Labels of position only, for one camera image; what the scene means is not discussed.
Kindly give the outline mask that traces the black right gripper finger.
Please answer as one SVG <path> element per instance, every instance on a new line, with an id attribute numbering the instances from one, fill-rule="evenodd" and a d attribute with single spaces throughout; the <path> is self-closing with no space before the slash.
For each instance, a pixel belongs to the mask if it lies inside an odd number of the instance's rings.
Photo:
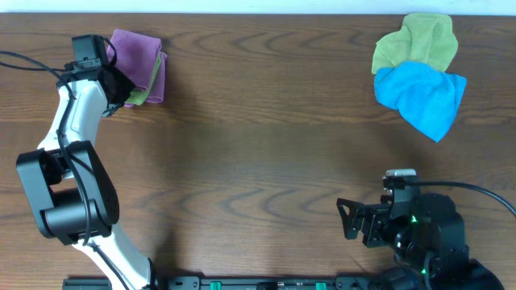
<path id="1" fill-rule="evenodd" d="M 354 230 L 354 226 L 353 226 L 353 222 L 354 222 L 353 211 L 346 207 L 339 207 L 338 210 L 339 210 L 339 215 L 340 215 L 342 223 L 343 223 L 344 237 L 347 240 L 354 239 L 355 238 L 355 230 Z"/>
<path id="2" fill-rule="evenodd" d="M 352 201 L 348 199 L 339 198 L 336 202 L 336 205 L 340 208 L 347 209 L 368 209 L 368 208 L 376 208 L 377 205 L 366 205 L 364 203 L 358 201 Z"/>

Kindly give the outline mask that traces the purple microfiber cloth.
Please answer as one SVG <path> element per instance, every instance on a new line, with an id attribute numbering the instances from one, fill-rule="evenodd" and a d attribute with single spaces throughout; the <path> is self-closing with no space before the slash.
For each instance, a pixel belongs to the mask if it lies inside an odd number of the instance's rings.
<path id="1" fill-rule="evenodd" d="M 120 70 L 138 90 L 149 90 L 157 73 L 156 63 L 162 48 L 160 39 L 115 29 L 110 42 L 114 49 L 108 49 L 108 58 L 117 55 L 115 67 Z"/>

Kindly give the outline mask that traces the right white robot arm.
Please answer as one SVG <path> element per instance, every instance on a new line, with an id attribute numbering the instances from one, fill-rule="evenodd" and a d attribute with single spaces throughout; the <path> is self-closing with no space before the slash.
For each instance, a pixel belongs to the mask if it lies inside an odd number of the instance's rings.
<path id="1" fill-rule="evenodd" d="M 367 248 L 393 249 L 397 267 L 370 279 L 369 289 L 502 289 L 500 280 L 469 258 L 464 219 L 448 196 L 403 193 L 365 205 L 338 199 L 346 239 L 363 234 Z"/>

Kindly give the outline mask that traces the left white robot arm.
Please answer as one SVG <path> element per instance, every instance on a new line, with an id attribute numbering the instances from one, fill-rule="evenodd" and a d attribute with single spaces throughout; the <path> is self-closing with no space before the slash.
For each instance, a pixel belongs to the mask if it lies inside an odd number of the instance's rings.
<path id="1" fill-rule="evenodd" d="M 102 118 L 123 107 L 134 84 L 117 68 L 74 68 L 60 75 L 60 102 L 36 150 L 16 170 L 36 226 L 87 255 L 114 289 L 155 289 L 152 261 L 119 223 L 119 199 L 94 149 Z"/>

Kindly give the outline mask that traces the folded purple cloth under green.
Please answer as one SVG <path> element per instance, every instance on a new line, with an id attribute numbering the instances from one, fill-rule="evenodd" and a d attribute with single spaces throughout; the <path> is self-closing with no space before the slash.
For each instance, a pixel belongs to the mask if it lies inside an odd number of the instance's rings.
<path id="1" fill-rule="evenodd" d="M 166 80 L 166 60 L 168 55 L 161 52 L 161 64 L 159 71 L 156 75 L 156 79 L 151 88 L 151 92 L 148 95 L 147 100 L 144 103 L 161 103 L 164 100 L 164 89 Z"/>

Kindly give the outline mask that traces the blue microfiber cloth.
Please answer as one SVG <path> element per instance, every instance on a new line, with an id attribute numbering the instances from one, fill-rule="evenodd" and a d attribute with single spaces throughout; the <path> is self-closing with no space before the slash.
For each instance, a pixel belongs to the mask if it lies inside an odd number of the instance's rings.
<path id="1" fill-rule="evenodd" d="M 451 129 L 467 83 L 465 77 L 414 61 L 404 61 L 395 68 L 381 68 L 373 81 L 380 104 L 396 110 L 436 143 Z"/>

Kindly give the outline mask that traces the crumpled green microfiber cloth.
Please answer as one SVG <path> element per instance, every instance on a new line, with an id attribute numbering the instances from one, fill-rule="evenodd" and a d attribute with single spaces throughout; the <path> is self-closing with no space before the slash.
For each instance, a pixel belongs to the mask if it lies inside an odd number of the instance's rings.
<path id="1" fill-rule="evenodd" d="M 458 51 L 452 18 L 445 14 L 413 13 L 402 20 L 401 28 L 376 42 L 371 73 L 415 61 L 444 72 Z"/>

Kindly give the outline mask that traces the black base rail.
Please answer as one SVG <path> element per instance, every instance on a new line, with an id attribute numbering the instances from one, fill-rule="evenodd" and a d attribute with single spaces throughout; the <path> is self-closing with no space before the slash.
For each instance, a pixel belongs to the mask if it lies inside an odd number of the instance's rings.
<path id="1" fill-rule="evenodd" d="M 371 278 L 336 277 L 157 277 L 145 289 L 168 290 L 369 290 L 382 289 Z"/>

